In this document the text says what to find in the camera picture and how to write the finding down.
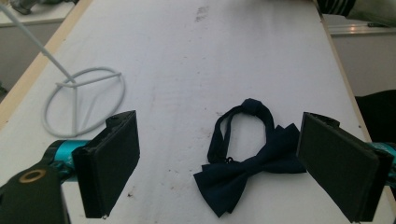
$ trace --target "wire hanger stand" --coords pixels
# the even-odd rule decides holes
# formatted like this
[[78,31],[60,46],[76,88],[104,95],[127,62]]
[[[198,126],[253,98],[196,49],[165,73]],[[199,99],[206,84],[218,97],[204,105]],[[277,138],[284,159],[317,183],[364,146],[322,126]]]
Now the wire hanger stand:
[[[88,133],[92,131],[93,129],[99,127],[101,124],[103,124],[106,120],[106,118],[112,116],[116,110],[120,107],[120,104],[122,102],[122,99],[125,95],[125,81],[121,75],[121,72],[118,72],[112,68],[109,67],[92,67],[88,69],[84,69],[80,72],[75,73],[74,75],[70,75],[62,66],[61,64],[56,61],[56,59],[45,49],[45,47],[38,41],[38,39],[21,23],[18,21],[18,19],[12,15],[11,12],[6,8],[5,5],[0,3],[0,9],[8,16],[8,18],[20,29],[22,30],[23,33],[26,34],[26,36],[34,42],[34,44],[40,49],[40,51],[44,54],[44,56],[48,57],[53,64],[66,76],[66,80],[61,83],[56,83],[56,88],[55,90],[50,94],[48,99],[46,100],[45,106],[42,111],[42,116],[41,116],[41,121],[44,126],[44,128],[47,130],[47,132],[51,133],[52,135],[55,135],[57,137],[62,137],[62,138],[70,138],[70,137],[76,137],[78,135]],[[108,72],[108,75],[103,76],[103,77],[98,77],[98,78],[93,78],[88,81],[83,81],[83,82],[76,82],[76,77],[88,74],[90,72]],[[100,118],[97,122],[92,124],[91,126],[84,128],[84,129],[79,129],[78,128],[78,87],[89,85],[95,82],[99,82],[102,80],[106,80],[109,78],[117,78],[120,81],[120,95],[116,100],[116,103],[112,109],[109,110],[107,114],[105,114],[102,118]],[[55,95],[59,92],[60,89],[62,88],[68,88],[73,91],[73,99],[72,99],[72,130],[70,133],[61,133],[59,131],[54,130],[50,124],[48,123],[47,116],[48,116],[48,111],[50,107],[50,103],[52,102],[53,98]]]

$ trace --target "black object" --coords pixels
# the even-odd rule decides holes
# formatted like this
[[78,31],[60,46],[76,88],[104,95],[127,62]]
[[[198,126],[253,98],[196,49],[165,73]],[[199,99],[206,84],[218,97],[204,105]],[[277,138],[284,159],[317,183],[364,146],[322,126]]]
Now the black object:
[[75,170],[55,155],[55,141],[42,160],[0,188],[0,223],[70,223],[61,184],[77,174],[86,217],[107,217],[139,160],[136,113],[106,120],[106,128],[73,151]]
[[357,96],[356,102],[373,142],[396,143],[396,90]]
[[[231,135],[233,116],[245,113],[256,116],[265,125],[266,145],[245,161],[234,161],[227,158],[227,150]],[[220,124],[227,120],[227,131],[224,139]],[[261,171],[270,173],[304,173],[305,168],[296,157],[299,131],[294,124],[286,129],[277,126],[274,128],[273,117],[262,102],[247,99],[242,105],[236,106],[221,116],[216,122],[212,142],[207,154],[210,163],[203,165],[203,171],[195,174],[194,178],[204,199],[221,217],[225,212],[231,213],[238,203],[248,181],[248,178]]]
[[393,156],[339,125],[335,119],[305,112],[298,159],[350,222],[372,221]]
[[113,116],[106,126],[72,153],[86,217],[110,214],[139,160],[135,112]]

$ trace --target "black bow tie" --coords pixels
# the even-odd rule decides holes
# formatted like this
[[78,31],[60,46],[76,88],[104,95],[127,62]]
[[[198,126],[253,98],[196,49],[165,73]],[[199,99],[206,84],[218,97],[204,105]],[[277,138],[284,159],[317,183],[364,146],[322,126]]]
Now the black bow tie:
[[[231,134],[231,121],[237,113],[248,113],[264,122],[266,145],[259,153],[245,161],[226,158]],[[224,139],[220,124],[228,118]],[[204,199],[218,217],[225,212],[231,213],[238,203],[248,178],[261,171],[276,174],[297,174],[306,172],[298,162],[296,149],[299,131],[294,124],[286,129],[274,128],[273,117],[260,101],[247,99],[242,105],[234,107],[219,118],[215,125],[212,142],[207,154],[212,164],[203,165],[203,171],[195,174],[195,181]]]

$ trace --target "metal ring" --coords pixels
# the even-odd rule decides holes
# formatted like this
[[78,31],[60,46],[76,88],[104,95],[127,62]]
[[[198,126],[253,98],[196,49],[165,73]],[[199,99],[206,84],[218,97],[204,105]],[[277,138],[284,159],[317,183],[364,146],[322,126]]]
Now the metal ring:
[[29,171],[28,173],[26,173],[20,177],[20,182],[22,184],[29,184],[29,183],[37,181],[44,175],[46,175],[46,170],[40,169],[40,170]]

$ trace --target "white tabletop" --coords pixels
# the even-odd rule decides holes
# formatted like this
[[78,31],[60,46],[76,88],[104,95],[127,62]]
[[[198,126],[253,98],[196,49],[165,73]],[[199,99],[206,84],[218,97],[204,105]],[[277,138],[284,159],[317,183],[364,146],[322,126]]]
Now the white tabletop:
[[[55,57],[70,72],[106,65],[123,73],[127,93],[118,111],[136,110],[141,159],[106,221],[86,219],[78,184],[65,183],[72,222],[349,223],[310,174],[254,175],[233,213],[221,218],[193,179],[207,163],[216,120],[247,98],[262,101],[276,125],[300,127],[309,111],[366,140],[329,41],[314,4],[305,0],[93,1]],[[62,80],[47,66],[0,132],[1,185],[57,139],[45,132],[40,114]],[[112,103],[117,83],[109,84],[80,91],[81,115],[92,102],[93,118]],[[50,118],[66,130],[70,97],[60,94]],[[241,161],[264,143],[259,120],[235,118],[230,156]],[[393,219],[383,195],[375,223]]]

